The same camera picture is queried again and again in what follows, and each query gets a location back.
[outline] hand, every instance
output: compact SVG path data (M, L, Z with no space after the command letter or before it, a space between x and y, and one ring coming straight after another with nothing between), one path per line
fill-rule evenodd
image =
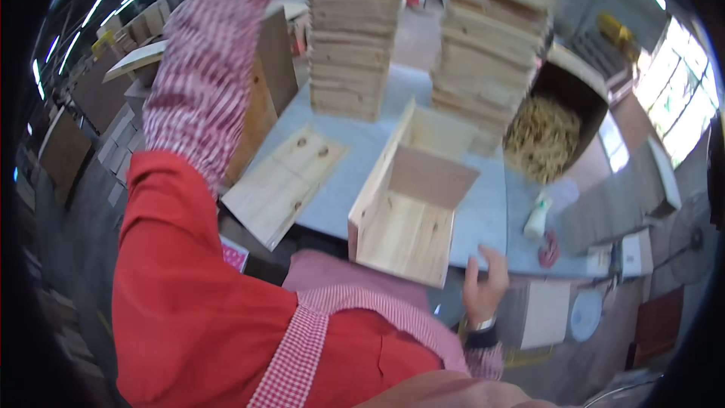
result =
M468 257L466 279L463 281L463 306L466 307L468 323L478 323L491 320L496 308L508 288L508 261L500 252L478 247L478 253L489 264L489 277L485 282L478 281L478 259Z

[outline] red sleeve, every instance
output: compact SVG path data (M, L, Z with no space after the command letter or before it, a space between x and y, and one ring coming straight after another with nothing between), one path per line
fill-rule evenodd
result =
M184 159L137 153L128 180L113 284L119 391L132 404L249 399L295 294L222 260L213 198Z

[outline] finger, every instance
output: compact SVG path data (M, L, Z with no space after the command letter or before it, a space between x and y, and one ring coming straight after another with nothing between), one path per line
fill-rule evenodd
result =
M478 288L478 259L474 256L468 257L466 265L466 278L463 280L463 291L475 294Z
M498 250L478 246L478 253L489 264L489 283L508 285L508 260Z

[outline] stack of panels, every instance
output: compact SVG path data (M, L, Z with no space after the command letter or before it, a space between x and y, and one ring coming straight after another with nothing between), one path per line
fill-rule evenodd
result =
M536 54L556 0L449 0L441 53L430 76L434 108L481 130L476 150L492 153L536 73Z
M309 5L313 110L375 121L401 0L309 0Z

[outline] person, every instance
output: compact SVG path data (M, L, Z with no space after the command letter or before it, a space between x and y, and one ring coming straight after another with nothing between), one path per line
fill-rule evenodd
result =
M282 287L223 261L217 186L269 1L186 0L165 27L114 273L119 392L144 406L536 406L498 382L508 273L494 250L479 249L484 282L468 262L465 346L416 284L312 250Z

